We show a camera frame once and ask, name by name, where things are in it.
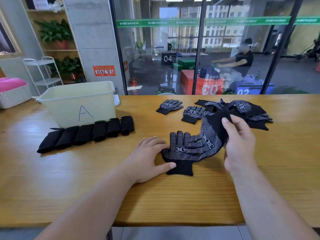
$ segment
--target glove cuff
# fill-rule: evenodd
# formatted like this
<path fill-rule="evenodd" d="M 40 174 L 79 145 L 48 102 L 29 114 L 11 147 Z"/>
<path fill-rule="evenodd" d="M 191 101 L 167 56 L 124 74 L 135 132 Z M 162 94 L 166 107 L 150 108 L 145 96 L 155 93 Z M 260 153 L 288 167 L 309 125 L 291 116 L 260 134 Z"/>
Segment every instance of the glove cuff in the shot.
<path fill-rule="evenodd" d="M 184 115 L 182 117 L 182 121 L 184 122 L 188 122 L 190 124 L 195 124 L 197 121 L 198 121 L 198 118 L 193 118 L 191 116 L 188 116 L 188 115 Z"/>
<path fill-rule="evenodd" d="M 160 108 L 158 108 L 158 109 L 156 110 L 156 112 L 166 115 L 167 113 L 170 112 L 170 110 L 169 110 L 169 109 L 166 109 L 166 108 L 161 108 L 161 107 L 160 107 Z"/>
<path fill-rule="evenodd" d="M 192 161 L 188 160 L 174 160 L 174 159 L 167 159 L 165 160 L 167 163 L 174 162 L 176 163 L 176 167 L 167 171 L 168 175 L 172 174 L 182 174 L 182 175 L 188 175 L 193 176 L 192 172 Z"/>

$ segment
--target hand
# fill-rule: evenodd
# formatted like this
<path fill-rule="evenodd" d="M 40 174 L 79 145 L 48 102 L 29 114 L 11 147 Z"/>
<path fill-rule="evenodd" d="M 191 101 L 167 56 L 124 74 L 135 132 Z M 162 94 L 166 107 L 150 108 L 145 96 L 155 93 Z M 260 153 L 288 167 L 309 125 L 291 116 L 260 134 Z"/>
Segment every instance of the hand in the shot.
<path fill-rule="evenodd" d="M 158 166 L 154 163 L 156 155 L 169 147 L 165 140 L 157 139 L 156 136 L 143 138 L 119 168 L 129 177 L 132 184 L 148 181 L 176 167 L 174 162 L 167 162 Z"/>
<path fill-rule="evenodd" d="M 243 119 L 234 115 L 231 115 L 231 119 L 233 124 L 227 118 L 222 118 L 222 125 L 229 135 L 224 167 L 231 175 L 238 170 L 257 169 L 254 134 Z"/>

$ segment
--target work glove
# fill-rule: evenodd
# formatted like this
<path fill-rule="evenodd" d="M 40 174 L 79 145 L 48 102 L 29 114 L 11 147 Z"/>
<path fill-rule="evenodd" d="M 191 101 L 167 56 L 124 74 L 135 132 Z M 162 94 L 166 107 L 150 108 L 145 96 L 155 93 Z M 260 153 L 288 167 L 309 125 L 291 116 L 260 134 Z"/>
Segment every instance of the work glove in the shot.
<path fill-rule="evenodd" d="M 156 112 L 166 115 L 170 111 L 182 109 L 183 106 L 180 104 L 182 104 L 182 102 L 180 102 L 179 100 L 166 100 L 160 105 L 160 108 L 158 108 Z"/>

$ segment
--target left hand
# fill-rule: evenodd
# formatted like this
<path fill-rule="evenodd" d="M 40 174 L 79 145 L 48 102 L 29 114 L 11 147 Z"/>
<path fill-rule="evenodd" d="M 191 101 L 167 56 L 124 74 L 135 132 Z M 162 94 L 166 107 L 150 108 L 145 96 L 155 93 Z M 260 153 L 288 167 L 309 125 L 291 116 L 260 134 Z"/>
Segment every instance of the left hand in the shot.
<path fill-rule="evenodd" d="M 166 144 L 165 140 L 157 139 L 156 136 L 143 138 L 119 166 L 119 169 L 129 177 L 132 184 L 146 182 L 176 167 L 174 162 L 155 165 L 156 155 L 169 147 L 170 145 Z"/>

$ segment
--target pink cushion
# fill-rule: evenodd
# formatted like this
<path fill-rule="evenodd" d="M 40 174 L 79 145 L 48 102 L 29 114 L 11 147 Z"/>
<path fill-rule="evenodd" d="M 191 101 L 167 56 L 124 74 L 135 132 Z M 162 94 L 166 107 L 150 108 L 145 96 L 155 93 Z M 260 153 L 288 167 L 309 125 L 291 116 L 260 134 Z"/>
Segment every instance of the pink cushion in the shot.
<path fill-rule="evenodd" d="M 6 92 L 15 88 L 22 87 L 27 83 L 20 78 L 9 78 L 0 80 L 0 92 Z"/>

